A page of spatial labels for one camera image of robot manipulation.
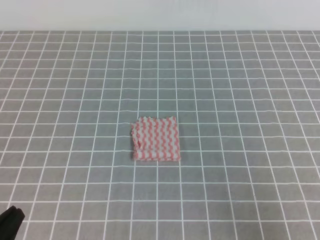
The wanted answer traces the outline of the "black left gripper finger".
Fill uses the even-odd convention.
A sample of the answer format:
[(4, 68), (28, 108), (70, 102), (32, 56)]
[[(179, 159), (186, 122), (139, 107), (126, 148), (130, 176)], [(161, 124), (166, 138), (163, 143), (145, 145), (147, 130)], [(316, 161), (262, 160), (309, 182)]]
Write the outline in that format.
[(19, 231), (21, 224), (23, 223), (24, 218), (25, 218), (24, 212), (20, 208), (16, 208), (16, 213), (15, 213), (16, 235)]
[(11, 206), (0, 215), (0, 239), (13, 240), (16, 236), (16, 211), (15, 206)]

